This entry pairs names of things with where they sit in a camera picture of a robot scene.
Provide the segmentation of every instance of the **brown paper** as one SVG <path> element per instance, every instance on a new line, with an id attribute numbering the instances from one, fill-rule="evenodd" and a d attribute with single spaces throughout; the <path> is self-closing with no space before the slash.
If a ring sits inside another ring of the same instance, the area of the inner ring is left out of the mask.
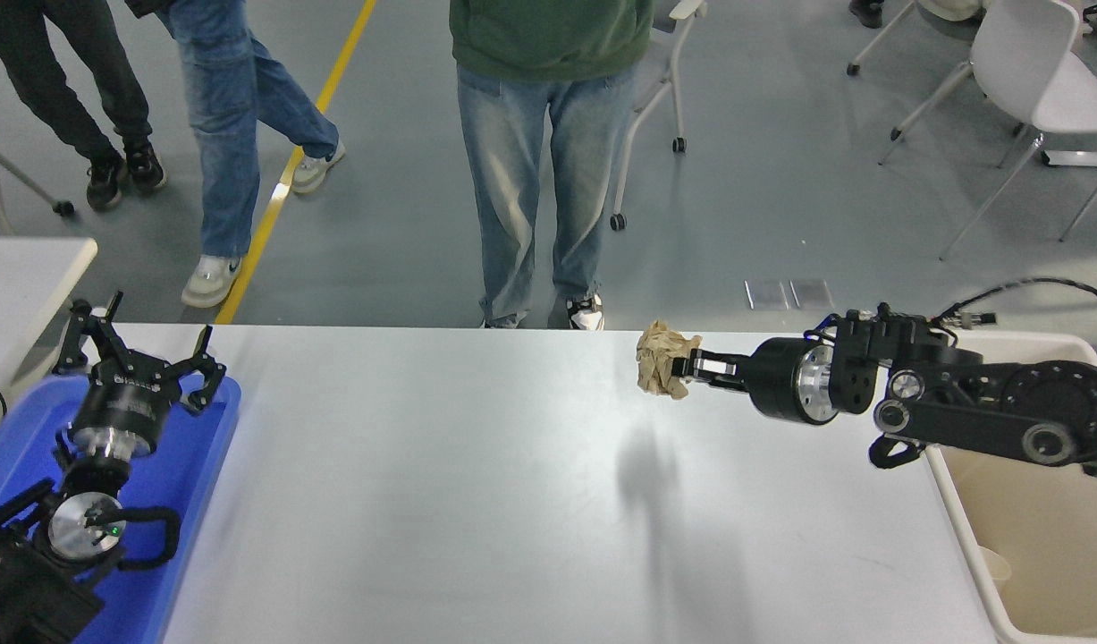
<path id="1" fill-rule="evenodd" d="M 665 323 L 655 319 L 635 346 L 635 361 L 640 363 L 640 388 L 654 395 L 683 398 L 688 388 L 680 379 L 671 375 L 671 361 L 687 358 L 702 341 L 700 336 L 683 338 L 678 331 L 668 329 Z"/>

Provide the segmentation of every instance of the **white desk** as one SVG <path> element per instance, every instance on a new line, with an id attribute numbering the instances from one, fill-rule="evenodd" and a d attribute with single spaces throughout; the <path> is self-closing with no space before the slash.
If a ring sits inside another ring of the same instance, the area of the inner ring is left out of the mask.
<path id="1" fill-rule="evenodd" d="M 0 237 L 0 385 L 79 282 L 99 246 L 86 238 Z"/>
<path id="2" fill-rule="evenodd" d="M 646 395 L 637 337 L 216 327 L 241 416 L 165 643 L 995 641 L 924 461 Z"/>

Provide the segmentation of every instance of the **green hoodie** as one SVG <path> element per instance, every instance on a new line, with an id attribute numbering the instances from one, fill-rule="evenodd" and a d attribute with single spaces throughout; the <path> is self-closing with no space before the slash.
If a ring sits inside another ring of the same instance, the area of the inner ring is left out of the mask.
<path id="1" fill-rule="evenodd" d="M 453 57 L 518 81 L 587 80 L 647 50 L 655 0 L 450 0 Z"/>

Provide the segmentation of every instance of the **gray floor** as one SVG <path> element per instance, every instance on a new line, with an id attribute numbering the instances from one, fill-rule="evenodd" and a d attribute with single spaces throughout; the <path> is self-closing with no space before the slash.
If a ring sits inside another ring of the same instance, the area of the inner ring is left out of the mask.
<path id="1" fill-rule="evenodd" d="M 886 16 L 900 8 L 891 0 Z M 360 9 L 249 4 L 259 39 L 312 97 Z M 216 309 L 179 301 L 197 256 L 201 177 L 177 50 L 152 18 L 135 21 L 118 1 L 114 12 L 152 103 L 152 142 L 171 184 L 105 215 L 91 212 L 86 165 L 27 113 L 0 66 L 0 150 L 80 208 L 59 219 L 5 179 L 9 215 L 22 235 L 98 239 L 78 294 L 102 304 L 126 291 L 120 319 L 213 321 Z M 886 167 L 875 163 L 891 127 L 964 59 L 962 42 L 913 16 L 850 78 L 847 60 L 875 32 L 842 0 L 714 0 L 697 29 L 682 68 L 688 154 L 671 154 L 675 117 L 657 110 L 636 139 L 629 227 L 607 230 L 601 292 L 612 329 L 664 318 L 686 331 L 794 334 L 827 313 L 751 310 L 746 280 L 821 279 L 835 310 L 886 301 L 920 314 L 1030 274 L 1097 286 L 1097 207 L 1065 244 L 1056 239 L 1097 182 L 1087 168 L 1030 163 L 949 260 L 937 260 L 1002 180 L 993 165 L 1010 143 L 1014 122 L 972 82 L 915 127 Z M 70 84 L 102 118 L 86 69 L 58 34 L 53 41 Z M 479 237 L 450 47 L 445 0 L 376 5 L 328 110 L 350 156 L 321 191 L 287 200 L 235 323 L 477 325 Z M 1081 54 L 1097 70 L 1097 34 Z M 264 126 L 259 142 L 261 219 L 291 147 Z M 1052 136 L 1051 146 L 1097 150 L 1097 136 Z M 555 204 L 545 192 L 536 310 L 527 327 L 561 325 L 548 274 Z M 1086 293 L 1031 286 L 983 308 L 1000 313 L 1006 329 L 1074 332 L 1097 347 L 1097 302 Z"/>

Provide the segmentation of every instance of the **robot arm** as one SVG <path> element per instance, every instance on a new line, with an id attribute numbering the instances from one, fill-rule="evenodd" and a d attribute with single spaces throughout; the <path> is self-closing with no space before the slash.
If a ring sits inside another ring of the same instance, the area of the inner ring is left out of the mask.
<path id="1" fill-rule="evenodd" d="M 822 425 L 839 411 L 867 411 L 883 368 L 886 386 L 873 408 L 882 436 L 870 448 L 877 466 L 908 463 L 940 443 L 1038 465 L 1078 463 L 1097 477 L 1097 366 L 984 364 L 953 340 L 936 321 L 883 304 L 875 315 L 830 315 L 803 338 L 771 338 L 751 355 L 694 348 L 675 359 L 671 375 L 745 392 L 773 419 Z"/>
<path id="2" fill-rule="evenodd" d="M 225 366 L 207 353 L 211 327 L 194 354 L 177 363 L 132 351 L 111 319 L 116 293 L 99 317 L 87 302 L 70 309 L 55 374 L 87 366 L 81 347 L 94 342 L 87 396 L 69 427 L 56 434 L 54 456 L 63 472 L 37 482 L 0 506 L 0 644 L 65 644 L 79 635 L 103 602 L 94 586 L 115 569 L 158 567 L 173 557 L 181 519 L 165 506 L 123 508 L 132 461 L 155 453 L 174 404 L 197 414 L 207 407 Z M 202 386 L 183 398 L 180 379 L 197 371 Z M 163 545 L 147 560 L 124 558 L 129 522 L 161 522 Z"/>

